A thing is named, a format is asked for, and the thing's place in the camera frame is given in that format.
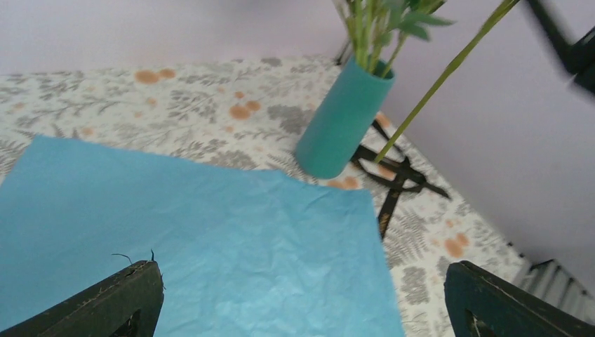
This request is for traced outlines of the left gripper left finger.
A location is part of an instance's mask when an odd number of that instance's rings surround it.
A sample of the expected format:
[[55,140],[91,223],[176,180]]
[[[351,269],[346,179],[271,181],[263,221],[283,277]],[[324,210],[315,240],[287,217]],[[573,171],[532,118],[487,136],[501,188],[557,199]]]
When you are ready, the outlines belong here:
[[153,336],[163,300],[158,263],[139,260],[1,335]]

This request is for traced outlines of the teal cylindrical vase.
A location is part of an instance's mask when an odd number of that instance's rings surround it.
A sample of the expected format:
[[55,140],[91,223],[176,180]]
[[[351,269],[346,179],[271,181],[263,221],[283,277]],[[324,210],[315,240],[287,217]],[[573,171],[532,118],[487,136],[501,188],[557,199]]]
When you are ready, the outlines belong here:
[[298,166],[320,179],[342,173],[395,78],[394,71],[383,60],[367,72],[350,58],[297,142],[294,156]]

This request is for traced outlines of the peach rose stem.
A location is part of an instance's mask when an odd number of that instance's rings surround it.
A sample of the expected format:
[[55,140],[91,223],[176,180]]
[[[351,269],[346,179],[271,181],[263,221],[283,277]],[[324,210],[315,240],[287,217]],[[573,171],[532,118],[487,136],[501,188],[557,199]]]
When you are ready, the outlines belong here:
[[429,41],[431,27],[454,20],[435,12],[445,1],[337,0],[333,5],[344,24],[354,62],[364,71],[387,78],[408,37]]

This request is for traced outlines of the artificial flower bouquet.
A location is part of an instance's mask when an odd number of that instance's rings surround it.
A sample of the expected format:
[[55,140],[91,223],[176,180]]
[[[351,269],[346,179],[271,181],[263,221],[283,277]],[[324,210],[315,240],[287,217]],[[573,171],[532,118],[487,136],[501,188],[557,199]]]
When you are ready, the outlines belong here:
[[418,113],[425,107],[425,105],[429,102],[432,96],[442,87],[442,85],[446,82],[450,75],[452,75],[466,60],[469,54],[473,51],[473,49],[479,44],[479,42],[487,35],[496,24],[503,19],[508,12],[517,3],[519,0],[504,0],[501,1],[500,4],[496,7],[496,9],[490,14],[490,16],[486,19],[486,21],[482,24],[479,28],[478,32],[473,36],[473,38],[464,46],[464,48],[448,63],[448,65],[444,68],[444,71],[439,75],[437,80],[430,86],[429,90],[422,96],[420,101],[408,116],[403,120],[403,122],[399,125],[396,131],[393,133],[391,138],[385,143],[385,146],[378,152],[376,157],[374,158],[374,162],[379,164],[382,159],[386,156],[388,151],[390,150],[391,146],[396,143],[398,138],[403,134],[403,132],[409,127],[410,123],[416,118]]

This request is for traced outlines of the floral patterned table mat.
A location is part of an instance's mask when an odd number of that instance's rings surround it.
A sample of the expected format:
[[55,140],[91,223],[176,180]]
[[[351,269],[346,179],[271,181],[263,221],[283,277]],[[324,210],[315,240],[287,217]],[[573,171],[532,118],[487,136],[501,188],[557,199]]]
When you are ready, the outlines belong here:
[[[1,78],[1,175],[35,135],[76,138],[238,169],[273,169],[308,183],[293,148],[339,69],[326,56],[174,67],[12,74]],[[327,185],[367,189],[385,212],[381,230],[408,336],[451,336],[443,299],[448,266],[470,260],[508,281],[526,261],[405,138],[414,169],[447,192],[404,192],[392,201],[374,176],[349,165]]]

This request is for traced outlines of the black ribbon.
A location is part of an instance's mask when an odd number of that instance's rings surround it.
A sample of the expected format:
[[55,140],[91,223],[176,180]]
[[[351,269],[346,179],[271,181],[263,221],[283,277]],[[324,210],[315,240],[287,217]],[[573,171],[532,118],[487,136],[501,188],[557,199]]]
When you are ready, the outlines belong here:
[[386,231],[389,227],[389,222],[394,214],[399,198],[404,193],[419,194],[423,190],[429,190],[436,193],[447,200],[452,197],[442,187],[436,186],[427,180],[427,177],[422,172],[414,169],[410,157],[396,144],[392,148],[399,153],[402,161],[397,161],[389,157],[380,160],[378,166],[381,169],[387,169],[388,173],[393,173],[392,178],[385,178],[377,174],[371,173],[361,163],[362,161],[374,161],[377,153],[366,147],[363,143],[359,144],[350,162],[358,169],[362,170],[367,177],[372,181],[388,188],[388,193],[383,202],[377,221],[379,223],[379,232],[381,239],[385,238]]

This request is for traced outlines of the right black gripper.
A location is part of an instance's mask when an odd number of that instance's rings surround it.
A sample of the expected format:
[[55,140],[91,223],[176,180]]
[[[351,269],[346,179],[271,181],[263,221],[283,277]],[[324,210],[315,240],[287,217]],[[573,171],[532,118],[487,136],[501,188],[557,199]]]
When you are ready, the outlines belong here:
[[573,85],[594,97],[594,27],[571,42],[553,8],[538,0],[525,4]]

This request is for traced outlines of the aluminium rail frame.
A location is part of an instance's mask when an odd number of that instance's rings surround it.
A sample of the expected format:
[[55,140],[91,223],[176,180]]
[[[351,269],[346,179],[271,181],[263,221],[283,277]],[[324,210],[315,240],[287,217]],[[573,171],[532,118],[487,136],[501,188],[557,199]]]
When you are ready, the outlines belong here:
[[511,283],[517,288],[572,315],[594,324],[594,266],[585,271],[557,259],[533,262],[519,254],[521,266]]

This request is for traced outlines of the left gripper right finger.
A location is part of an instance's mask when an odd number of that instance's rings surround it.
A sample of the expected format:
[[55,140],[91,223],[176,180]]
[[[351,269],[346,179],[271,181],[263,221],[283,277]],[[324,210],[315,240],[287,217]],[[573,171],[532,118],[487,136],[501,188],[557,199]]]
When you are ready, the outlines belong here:
[[448,266],[445,302],[456,336],[593,336],[594,325],[462,260]]

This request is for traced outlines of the blue wrapping paper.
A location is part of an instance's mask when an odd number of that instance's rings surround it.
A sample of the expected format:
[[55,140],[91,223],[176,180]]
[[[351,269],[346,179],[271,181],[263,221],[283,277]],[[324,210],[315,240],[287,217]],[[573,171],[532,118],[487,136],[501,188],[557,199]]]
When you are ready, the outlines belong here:
[[37,136],[1,184],[1,327],[130,260],[158,336],[402,336],[367,190]]

